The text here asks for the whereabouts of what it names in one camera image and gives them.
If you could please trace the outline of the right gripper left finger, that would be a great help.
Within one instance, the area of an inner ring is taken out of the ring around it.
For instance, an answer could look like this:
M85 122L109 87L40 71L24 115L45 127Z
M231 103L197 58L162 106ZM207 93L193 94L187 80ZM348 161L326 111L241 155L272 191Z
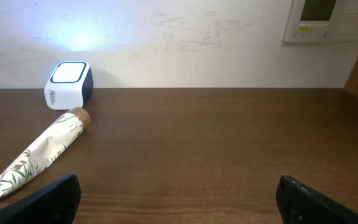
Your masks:
M80 198L78 177L75 174L66 175L1 209L0 223L71 224Z

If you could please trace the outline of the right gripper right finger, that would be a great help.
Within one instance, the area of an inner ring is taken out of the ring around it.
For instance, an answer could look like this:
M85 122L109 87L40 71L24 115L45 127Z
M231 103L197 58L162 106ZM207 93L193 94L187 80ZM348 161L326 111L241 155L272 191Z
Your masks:
M279 180L276 202L283 224L358 224L358 213L289 175Z

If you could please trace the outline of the white floral cream tube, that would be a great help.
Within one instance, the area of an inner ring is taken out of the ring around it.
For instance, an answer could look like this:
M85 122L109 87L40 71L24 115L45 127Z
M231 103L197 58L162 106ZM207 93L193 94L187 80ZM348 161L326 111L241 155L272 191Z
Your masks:
M50 167L90 125L89 113L79 107L68 110L0 174L0 198L5 197Z

